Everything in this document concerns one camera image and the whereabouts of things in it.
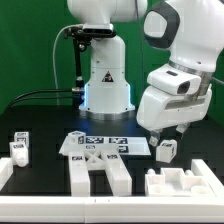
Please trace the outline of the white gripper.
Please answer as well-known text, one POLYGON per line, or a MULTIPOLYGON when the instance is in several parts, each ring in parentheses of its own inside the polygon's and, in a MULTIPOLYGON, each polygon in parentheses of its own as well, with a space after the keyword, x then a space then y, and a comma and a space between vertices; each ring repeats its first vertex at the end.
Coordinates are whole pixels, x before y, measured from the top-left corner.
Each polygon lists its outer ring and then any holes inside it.
POLYGON ((185 100, 184 96, 173 96, 149 86, 141 99, 137 122, 151 131, 149 144, 156 147, 160 140, 161 130, 177 126, 176 131, 184 134, 191 122, 202 120, 211 101, 212 90, 208 89, 204 96, 195 101, 185 100))

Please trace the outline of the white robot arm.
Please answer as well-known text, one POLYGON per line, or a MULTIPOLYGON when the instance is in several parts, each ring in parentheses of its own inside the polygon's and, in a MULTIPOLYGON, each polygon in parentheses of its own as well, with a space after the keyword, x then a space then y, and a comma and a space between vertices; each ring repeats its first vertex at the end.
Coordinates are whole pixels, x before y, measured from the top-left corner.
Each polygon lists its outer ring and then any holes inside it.
POLYGON ((224 50, 224 0, 67 0, 79 20, 71 28, 76 46, 91 47, 90 79, 80 111, 96 119, 133 110, 137 123, 158 145, 160 133, 175 127, 184 133, 205 117, 212 97, 210 80, 224 50), (125 44, 116 22, 136 20, 140 44, 169 53, 168 61, 143 76, 148 87, 137 107, 123 71, 125 44))

